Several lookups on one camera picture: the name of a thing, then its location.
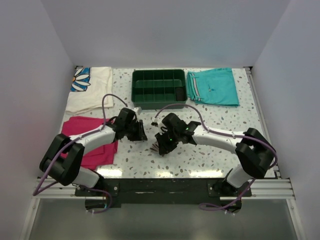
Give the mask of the grey striped underwear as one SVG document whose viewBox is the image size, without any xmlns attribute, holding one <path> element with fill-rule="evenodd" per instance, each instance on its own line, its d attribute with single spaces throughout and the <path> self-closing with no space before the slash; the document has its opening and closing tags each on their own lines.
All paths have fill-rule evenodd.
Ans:
<svg viewBox="0 0 320 240">
<path fill-rule="evenodd" d="M 150 147 L 150 150 L 158 153 L 159 152 L 159 145 L 157 143 L 153 143 Z"/>
</svg>

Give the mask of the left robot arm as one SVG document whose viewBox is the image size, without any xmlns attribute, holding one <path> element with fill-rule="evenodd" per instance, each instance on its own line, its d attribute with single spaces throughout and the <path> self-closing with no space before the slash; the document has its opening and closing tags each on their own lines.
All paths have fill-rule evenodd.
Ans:
<svg viewBox="0 0 320 240">
<path fill-rule="evenodd" d="M 112 121 L 78 135 L 58 134 L 39 164 L 39 169 L 63 186 L 85 186 L 92 196 L 104 190 L 102 177 L 93 170 L 81 166 L 83 156 L 101 146 L 115 143 L 126 137 L 129 141 L 146 141 L 143 121 L 138 119 L 140 107 L 122 108 Z"/>
</svg>

